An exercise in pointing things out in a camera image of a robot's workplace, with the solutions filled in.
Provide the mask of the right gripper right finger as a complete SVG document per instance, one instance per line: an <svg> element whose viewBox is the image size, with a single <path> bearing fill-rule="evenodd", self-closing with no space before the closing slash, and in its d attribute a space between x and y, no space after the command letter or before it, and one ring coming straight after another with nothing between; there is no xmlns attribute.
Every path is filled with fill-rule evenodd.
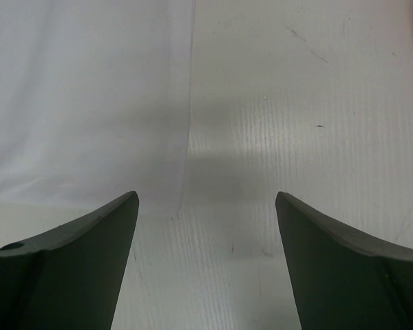
<svg viewBox="0 0 413 330"><path fill-rule="evenodd" d="M302 329L413 329L413 249L285 192L275 206Z"/></svg>

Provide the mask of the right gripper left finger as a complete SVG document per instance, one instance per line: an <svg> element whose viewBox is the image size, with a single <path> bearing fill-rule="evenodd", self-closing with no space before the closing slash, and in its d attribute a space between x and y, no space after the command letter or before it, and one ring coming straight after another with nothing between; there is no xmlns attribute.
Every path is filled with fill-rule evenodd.
<svg viewBox="0 0 413 330"><path fill-rule="evenodd" d="M138 195L0 248L0 329L110 329Z"/></svg>

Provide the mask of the white t-shirt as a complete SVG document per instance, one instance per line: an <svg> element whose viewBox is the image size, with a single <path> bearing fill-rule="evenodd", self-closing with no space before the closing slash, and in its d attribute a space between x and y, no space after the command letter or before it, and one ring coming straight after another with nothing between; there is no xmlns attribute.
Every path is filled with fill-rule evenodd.
<svg viewBox="0 0 413 330"><path fill-rule="evenodd" d="M193 1L0 1L0 202L174 215Z"/></svg>

